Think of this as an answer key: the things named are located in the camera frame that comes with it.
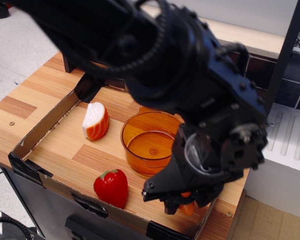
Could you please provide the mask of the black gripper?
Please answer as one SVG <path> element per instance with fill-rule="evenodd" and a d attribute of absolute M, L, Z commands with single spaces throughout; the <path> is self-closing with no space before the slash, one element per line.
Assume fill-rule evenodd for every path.
<path fill-rule="evenodd" d="M 237 137 L 219 144 L 202 130 L 181 124 L 171 160 L 144 183 L 143 200 L 160 200 L 167 215 L 174 215 L 180 203 L 196 202 L 203 208 L 220 195 L 225 183 L 243 177 L 244 169 L 250 167 L 248 149 Z M 190 196 L 182 197 L 185 192 Z"/>

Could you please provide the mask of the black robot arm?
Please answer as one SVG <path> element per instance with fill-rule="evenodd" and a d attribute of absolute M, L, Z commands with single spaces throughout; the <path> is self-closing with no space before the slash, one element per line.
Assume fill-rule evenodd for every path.
<path fill-rule="evenodd" d="M 223 46 L 196 13 L 165 0 L 150 16 L 143 1 L 13 0 L 76 67 L 119 78 L 142 106 L 179 114 L 170 163 L 147 180 L 144 201 L 165 213 L 206 206 L 224 184 L 264 162 L 267 114 L 245 77 L 249 52 Z"/>

